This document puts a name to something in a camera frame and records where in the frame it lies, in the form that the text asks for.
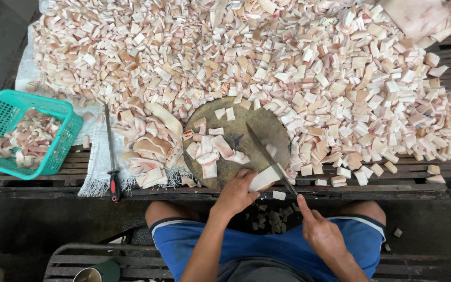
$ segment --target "wooden cutting board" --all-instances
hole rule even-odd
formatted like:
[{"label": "wooden cutting board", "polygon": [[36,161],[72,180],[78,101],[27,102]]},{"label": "wooden cutting board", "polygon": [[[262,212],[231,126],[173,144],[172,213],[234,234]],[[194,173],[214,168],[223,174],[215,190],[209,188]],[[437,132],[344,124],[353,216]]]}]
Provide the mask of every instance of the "wooden cutting board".
[{"label": "wooden cutting board", "polygon": [[[263,171],[269,167],[269,163],[262,153],[255,147],[252,139],[248,134],[246,123],[250,125],[255,134],[259,137],[263,145],[272,144],[276,146],[278,151],[274,155],[274,160],[278,162],[284,169],[288,166],[290,159],[290,140],[286,133],[285,127],[280,123],[278,118],[270,111],[261,107],[253,110],[253,105],[249,110],[239,104],[234,104],[234,96],[216,99],[208,102],[192,114],[187,122],[184,131],[189,129],[198,132],[198,128],[194,128],[193,123],[201,118],[206,118],[206,133],[209,128],[224,128],[224,139],[231,149],[241,151],[250,158],[249,163],[239,164],[232,161],[226,161],[221,156],[217,161],[217,177],[203,179],[203,170],[201,165],[193,160],[185,151],[192,143],[192,138],[184,141],[184,158],[185,163],[191,170],[193,176],[204,186],[213,189],[222,189],[226,183],[235,177],[238,172],[243,169],[251,169],[253,171]],[[217,119],[215,111],[221,108],[234,109],[235,120],[227,121],[224,115],[220,120]]]}]

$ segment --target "mesh basket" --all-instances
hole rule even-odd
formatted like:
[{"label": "mesh basket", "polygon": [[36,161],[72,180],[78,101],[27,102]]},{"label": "mesh basket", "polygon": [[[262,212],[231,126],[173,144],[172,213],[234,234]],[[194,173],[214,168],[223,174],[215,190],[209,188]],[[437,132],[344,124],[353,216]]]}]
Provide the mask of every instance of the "mesh basket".
[{"label": "mesh basket", "polygon": [[24,180],[33,179],[38,175],[57,173],[83,125],[83,120],[74,113],[72,105],[68,102],[14,90],[3,90],[0,92],[0,137],[15,129],[17,122],[32,107],[53,116],[62,122],[62,126],[38,169],[17,167],[14,157],[0,158],[0,172]]}]

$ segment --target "red and black handle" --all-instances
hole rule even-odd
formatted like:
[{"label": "red and black handle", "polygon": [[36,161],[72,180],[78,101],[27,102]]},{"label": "red and black handle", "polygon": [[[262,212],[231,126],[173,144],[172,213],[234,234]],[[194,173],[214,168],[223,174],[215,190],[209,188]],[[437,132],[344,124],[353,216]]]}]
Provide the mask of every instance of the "red and black handle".
[{"label": "red and black handle", "polygon": [[117,203],[121,200],[121,187],[119,187],[119,170],[111,170],[108,172],[111,175],[111,181],[109,183],[109,188],[111,190],[111,200]]}]

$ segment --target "knife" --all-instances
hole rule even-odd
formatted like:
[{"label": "knife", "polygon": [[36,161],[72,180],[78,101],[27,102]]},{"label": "knife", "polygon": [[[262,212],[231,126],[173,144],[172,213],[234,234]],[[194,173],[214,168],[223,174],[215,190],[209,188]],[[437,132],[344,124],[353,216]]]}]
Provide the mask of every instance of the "knife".
[{"label": "knife", "polygon": [[267,159],[267,162],[269,162],[269,164],[272,166],[274,171],[276,171],[276,173],[281,178],[281,181],[283,182],[283,184],[285,184],[285,187],[288,189],[288,191],[290,191],[290,193],[292,195],[297,197],[297,195],[298,195],[297,191],[295,190],[295,188],[293,188],[293,186],[290,183],[290,181],[288,181],[288,179],[286,178],[286,176],[283,173],[283,171],[281,171],[281,169],[278,166],[278,164],[272,159],[271,154],[269,154],[269,152],[267,152],[266,147],[263,146],[262,143],[260,143],[259,138],[257,137],[257,135],[255,135],[254,131],[248,125],[248,123],[247,123],[247,129],[248,129],[248,133],[250,134],[250,137],[252,138],[252,140],[253,140],[255,146],[257,147],[257,149],[259,149],[259,151],[262,153],[262,155],[264,155],[264,157]]},{"label": "knife", "polygon": [[107,125],[107,140],[109,141],[109,153],[111,155],[111,170],[107,172],[111,176],[109,182],[109,188],[111,190],[111,200],[118,203],[121,200],[121,188],[119,187],[119,170],[116,169],[114,164],[114,151],[112,149],[112,138],[111,138],[111,121],[109,120],[109,106],[104,104],[105,112],[105,124]]}]

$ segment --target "green mug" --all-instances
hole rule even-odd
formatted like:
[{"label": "green mug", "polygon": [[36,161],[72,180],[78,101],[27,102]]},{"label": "green mug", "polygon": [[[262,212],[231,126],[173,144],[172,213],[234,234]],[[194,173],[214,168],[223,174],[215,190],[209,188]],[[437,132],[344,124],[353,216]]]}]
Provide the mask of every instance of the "green mug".
[{"label": "green mug", "polygon": [[119,265],[112,260],[107,260],[81,270],[74,277],[73,282],[119,282],[120,277]]}]

